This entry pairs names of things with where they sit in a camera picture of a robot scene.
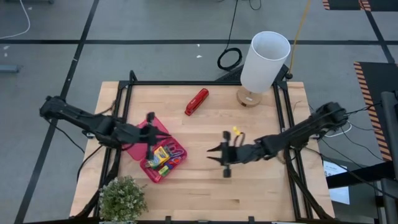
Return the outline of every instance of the lamp base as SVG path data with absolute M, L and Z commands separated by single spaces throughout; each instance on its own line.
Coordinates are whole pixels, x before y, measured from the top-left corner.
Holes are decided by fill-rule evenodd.
M 252 93 L 242 86 L 236 92 L 236 98 L 242 106 L 254 107 L 260 103 L 262 95 L 260 93 Z

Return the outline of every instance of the wooden table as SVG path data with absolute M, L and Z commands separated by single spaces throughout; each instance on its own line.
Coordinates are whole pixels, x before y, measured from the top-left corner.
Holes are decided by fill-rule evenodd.
M 288 86 L 294 119 L 299 123 L 310 115 L 304 85 L 290 82 Z M 118 82 L 102 84 L 96 113 L 109 107 L 116 97 L 117 87 Z M 185 115 L 187 103 L 202 88 L 209 90 L 209 97 L 191 116 Z M 259 106 L 245 108 L 236 100 L 238 88 L 214 85 L 133 87 L 128 123 L 139 124 L 148 112 L 154 111 L 188 152 L 187 160 L 160 184 L 153 184 L 139 163 L 122 152 L 119 176 L 131 175 L 140 185 L 147 184 L 149 212 L 140 220 L 164 220 L 170 215 L 172 220 L 247 221 L 248 216 L 254 216 L 256 221 L 294 221 L 287 171 L 278 159 L 233 165 L 232 178 L 224 179 L 223 168 L 206 158 L 211 154 L 206 150 L 222 141 L 222 131 L 232 131 L 233 126 L 246 133 L 247 144 L 258 137 L 279 133 L 272 90 L 264 93 Z M 287 121 L 285 106 L 284 118 Z M 316 141 L 311 140 L 308 146 L 318 150 Z M 97 147 L 97 140 L 88 140 L 85 157 Z M 98 152 L 81 170 L 70 215 L 81 211 L 98 188 L 104 152 L 104 149 Z M 220 156 L 219 152 L 212 153 L 212 156 Z M 308 189 L 325 211 L 334 216 L 320 156 L 303 150 L 302 159 Z M 299 189 L 298 198 L 302 217 L 305 217 Z

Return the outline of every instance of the lamp shade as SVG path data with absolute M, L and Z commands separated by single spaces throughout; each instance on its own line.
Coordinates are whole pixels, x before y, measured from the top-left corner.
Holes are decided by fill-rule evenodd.
M 290 53 L 289 41 L 276 32 L 256 34 L 243 66 L 241 83 L 253 93 L 267 91 Z

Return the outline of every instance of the green plant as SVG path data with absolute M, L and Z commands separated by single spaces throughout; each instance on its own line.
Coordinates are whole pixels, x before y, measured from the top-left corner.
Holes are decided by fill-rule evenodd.
M 112 180 L 99 194 L 101 218 L 114 222 L 134 222 L 143 211 L 148 211 L 142 188 L 130 176 Z

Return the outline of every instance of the gray floor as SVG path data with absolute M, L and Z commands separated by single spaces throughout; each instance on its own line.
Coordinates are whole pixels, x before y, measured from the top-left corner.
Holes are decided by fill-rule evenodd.
M 14 39 L 65 39 L 81 37 L 93 0 L 56 0 L 50 5 L 24 1 L 32 26 L 28 33 Z M 261 10 L 252 11 L 240 1 L 233 39 L 251 39 L 262 30 L 273 30 L 293 39 L 306 0 L 264 0 Z M 123 1 L 100 0 L 88 39 L 226 39 L 234 1 Z M 398 12 L 374 12 L 386 40 L 398 40 L 395 21 Z M 18 3 L 0 1 L 0 36 L 26 28 Z M 320 1 L 312 3 L 302 40 L 377 40 L 364 11 L 326 11 Z M 0 44 L 0 64 L 23 65 L 17 75 L 0 75 L 0 217 L 13 223 L 42 147 L 48 124 L 39 117 L 38 108 L 47 95 L 58 95 L 70 68 L 77 45 Z M 248 45 L 239 47 L 246 55 Z M 185 45 L 85 45 L 67 96 L 69 103 L 94 111 L 101 82 L 126 79 L 133 69 L 140 80 L 215 80 L 224 74 L 216 60 L 224 44 Z M 389 46 L 398 60 L 398 46 Z M 234 60 L 228 56 L 225 64 Z M 364 107 L 353 62 L 387 62 L 377 45 L 299 45 L 293 68 L 294 81 L 303 81 L 310 104 L 315 108 L 327 101 L 338 101 L 347 110 Z M 370 128 L 366 112 L 351 117 L 353 124 Z M 79 145 L 86 139 L 80 130 L 60 122 Z M 348 136 L 380 152 L 370 131 L 353 129 Z M 365 149 L 351 144 L 344 136 L 326 139 L 356 162 L 372 165 L 381 162 Z M 322 153 L 346 161 L 320 144 Z M 66 218 L 76 187 L 76 172 L 83 154 L 62 134 L 55 133 L 45 160 L 25 222 Z M 353 219 L 344 210 L 337 215 Z M 354 221 L 361 221 L 357 216 Z

